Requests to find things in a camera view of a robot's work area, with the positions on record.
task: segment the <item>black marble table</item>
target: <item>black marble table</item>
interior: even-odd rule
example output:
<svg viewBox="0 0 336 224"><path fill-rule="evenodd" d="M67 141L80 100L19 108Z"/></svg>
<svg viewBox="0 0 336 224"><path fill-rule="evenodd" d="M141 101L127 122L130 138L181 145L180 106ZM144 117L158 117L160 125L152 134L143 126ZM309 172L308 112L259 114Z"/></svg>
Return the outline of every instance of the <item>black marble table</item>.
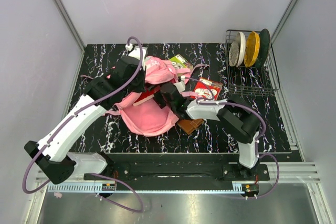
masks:
<svg viewBox="0 0 336 224"><path fill-rule="evenodd" d="M227 71L224 44L144 44L148 55L170 59L180 54L193 65L208 64L208 69L195 71L193 77L203 77L223 83L218 99L228 95ZM124 44L88 45L79 72L70 109L82 95L87 78L97 77L114 66L117 59L126 55ZM194 90L196 83L190 82L186 90ZM258 111L267 124L266 135L260 139L260 152L290 152L278 104L274 95L268 97L243 97ZM73 145L72 152L106 153L235 153L237 141L219 123L207 121L191 135L177 125L167 133L156 137L144 137L131 133L119 116L102 116L96 120Z"/></svg>

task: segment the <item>wire dish rack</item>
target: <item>wire dish rack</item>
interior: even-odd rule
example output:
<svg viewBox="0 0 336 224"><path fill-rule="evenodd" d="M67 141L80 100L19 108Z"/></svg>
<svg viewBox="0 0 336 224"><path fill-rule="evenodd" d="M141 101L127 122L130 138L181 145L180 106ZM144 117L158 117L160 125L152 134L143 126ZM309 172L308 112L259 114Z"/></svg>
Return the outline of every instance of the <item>wire dish rack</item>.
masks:
<svg viewBox="0 0 336 224"><path fill-rule="evenodd" d="M227 69L227 85L229 93L240 95L268 96L280 89L279 74L275 62L273 46L268 54L267 60L263 67L246 68L244 63L239 67L229 65L229 52L231 43L236 40L236 35L241 31L244 33L246 40L252 31L247 30L227 30L225 39L225 55Z"/></svg>

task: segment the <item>pink bag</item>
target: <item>pink bag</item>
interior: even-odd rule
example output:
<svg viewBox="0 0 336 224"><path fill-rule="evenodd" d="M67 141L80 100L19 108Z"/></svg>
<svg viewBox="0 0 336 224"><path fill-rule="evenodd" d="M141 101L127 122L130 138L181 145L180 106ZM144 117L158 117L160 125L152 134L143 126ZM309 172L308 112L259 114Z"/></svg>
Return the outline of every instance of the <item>pink bag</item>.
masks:
<svg viewBox="0 0 336 224"><path fill-rule="evenodd" d="M169 60L161 60L152 56L146 58L145 65L145 82L150 84L161 84L169 81L177 83L178 73L184 73L186 77L190 77L192 74L188 68L176 70ZM118 111L110 110L106 114L121 115L131 132L144 136L161 135L170 130L179 120L168 106L160 108L154 99L133 106L140 95L140 93L130 93L120 103L115 104Z"/></svg>

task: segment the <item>reflective metal surface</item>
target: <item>reflective metal surface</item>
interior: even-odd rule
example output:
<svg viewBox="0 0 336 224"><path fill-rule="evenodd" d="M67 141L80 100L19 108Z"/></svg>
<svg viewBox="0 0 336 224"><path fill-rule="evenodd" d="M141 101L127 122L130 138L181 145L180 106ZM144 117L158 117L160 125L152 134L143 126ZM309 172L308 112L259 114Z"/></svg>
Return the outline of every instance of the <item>reflective metal surface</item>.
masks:
<svg viewBox="0 0 336 224"><path fill-rule="evenodd" d="M261 185L262 191L270 188ZM258 200L227 199L220 195L141 195L143 214L133 214L93 194L63 194L56 198L48 193L39 224L100 223L318 223L308 190L304 185L280 184L268 197ZM132 194L110 197L121 204L138 208Z"/></svg>

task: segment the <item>gray wall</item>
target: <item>gray wall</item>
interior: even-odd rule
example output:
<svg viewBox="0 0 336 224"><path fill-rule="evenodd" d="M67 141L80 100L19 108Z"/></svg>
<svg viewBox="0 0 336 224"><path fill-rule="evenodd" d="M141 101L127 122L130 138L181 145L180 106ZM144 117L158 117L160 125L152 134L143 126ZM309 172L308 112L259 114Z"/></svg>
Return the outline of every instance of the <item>gray wall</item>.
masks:
<svg viewBox="0 0 336 224"><path fill-rule="evenodd" d="M30 161L24 144L60 121L80 50L52 0L0 5L0 223L16 224L28 200L21 189Z"/></svg>
<svg viewBox="0 0 336 224"><path fill-rule="evenodd" d="M273 31L290 0L62 0L87 44L221 42L227 29Z"/></svg>
<svg viewBox="0 0 336 224"><path fill-rule="evenodd" d="M280 81L336 218L336 1L299 0L275 41Z"/></svg>

